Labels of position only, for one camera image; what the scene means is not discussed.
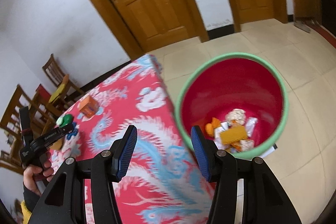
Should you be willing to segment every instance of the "floor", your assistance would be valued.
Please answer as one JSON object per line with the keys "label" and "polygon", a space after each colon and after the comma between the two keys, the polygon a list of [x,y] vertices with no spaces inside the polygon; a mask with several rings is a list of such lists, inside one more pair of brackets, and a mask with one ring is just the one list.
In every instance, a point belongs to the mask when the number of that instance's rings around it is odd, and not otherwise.
{"label": "floor", "polygon": [[[308,34],[275,19],[243,24],[242,32],[206,43],[198,38],[153,52],[173,102],[190,74],[227,52],[249,52],[283,76],[290,110],[278,149],[265,160],[303,224],[318,218],[336,188],[336,49],[316,31]],[[239,182],[237,218],[243,201]]]}

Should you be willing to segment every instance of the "black sleeve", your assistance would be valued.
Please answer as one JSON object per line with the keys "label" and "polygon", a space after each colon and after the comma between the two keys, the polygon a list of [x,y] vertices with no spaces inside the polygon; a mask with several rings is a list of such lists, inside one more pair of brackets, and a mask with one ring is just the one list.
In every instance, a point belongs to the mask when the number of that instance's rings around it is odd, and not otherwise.
{"label": "black sleeve", "polygon": [[23,185],[23,198],[27,209],[32,212],[40,197]]}

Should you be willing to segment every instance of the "orange box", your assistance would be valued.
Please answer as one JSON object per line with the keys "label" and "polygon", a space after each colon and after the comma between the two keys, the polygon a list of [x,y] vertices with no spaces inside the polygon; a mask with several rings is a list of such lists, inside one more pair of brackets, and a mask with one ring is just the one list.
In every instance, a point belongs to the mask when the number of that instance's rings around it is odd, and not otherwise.
{"label": "orange box", "polygon": [[88,95],[83,101],[79,103],[78,109],[86,117],[91,118],[98,111],[99,104],[95,99]]}

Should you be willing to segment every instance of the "silver bolt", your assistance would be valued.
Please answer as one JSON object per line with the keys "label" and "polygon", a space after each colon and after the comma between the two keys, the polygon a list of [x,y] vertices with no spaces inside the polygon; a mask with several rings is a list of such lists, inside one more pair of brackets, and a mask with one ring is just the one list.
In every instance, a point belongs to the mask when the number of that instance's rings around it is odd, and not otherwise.
{"label": "silver bolt", "polygon": [[262,164],[264,162],[264,160],[260,157],[256,157],[254,158],[254,161],[257,163],[257,164]]}
{"label": "silver bolt", "polygon": [[225,150],[220,149],[220,150],[217,151],[217,155],[220,156],[220,157],[224,157],[226,155],[226,152],[225,152]]}
{"label": "silver bolt", "polygon": [[104,151],[101,153],[101,155],[102,155],[103,157],[108,157],[108,156],[111,155],[111,151],[110,151],[110,150],[104,150]]}
{"label": "silver bolt", "polygon": [[67,158],[67,159],[65,160],[65,163],[66,163],[66,164],[72,164],[74,161],[75,161],[75,160],[74,160],[73,158]]}

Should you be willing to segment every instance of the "floral tablecloth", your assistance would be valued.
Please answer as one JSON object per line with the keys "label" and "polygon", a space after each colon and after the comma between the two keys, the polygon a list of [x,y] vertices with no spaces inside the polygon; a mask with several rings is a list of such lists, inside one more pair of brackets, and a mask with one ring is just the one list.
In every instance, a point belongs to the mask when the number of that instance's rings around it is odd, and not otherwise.
{"label": "floral tablecloth", "polygon": [[[75,117],[79,133],[52,151],[52,166],[56,171],[70,156],[94,157],[133,124],[138,139],[129,169],[113,183],[123,223],[206,223],[213,188],[179,135],[160,68],[147,54],[92,89],[88,94],[100,107],[90,119],[74,104],[66,113]],[[85,209],[87,223],[93,224],[90,180],[85,181]]]}

